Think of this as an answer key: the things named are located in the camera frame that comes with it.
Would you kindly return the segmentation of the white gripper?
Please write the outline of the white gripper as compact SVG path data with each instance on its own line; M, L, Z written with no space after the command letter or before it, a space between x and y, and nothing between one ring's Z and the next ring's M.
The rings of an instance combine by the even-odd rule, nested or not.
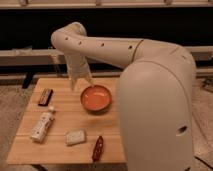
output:
M89 84L94 85L89 64L84 55L78 53L66 54L65 61L68 75L71 78L70 85L72 91L75 90L76 80L79 78L85 78Z

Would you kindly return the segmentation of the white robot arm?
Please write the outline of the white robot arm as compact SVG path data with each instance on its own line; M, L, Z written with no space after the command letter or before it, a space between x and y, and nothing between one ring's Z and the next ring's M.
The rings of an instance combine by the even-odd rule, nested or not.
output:
M128 171L195 171L190 52L149 39L88 37L78 22L53 32L51 42L73 83L90 77L87 58L123 69L116 109Z

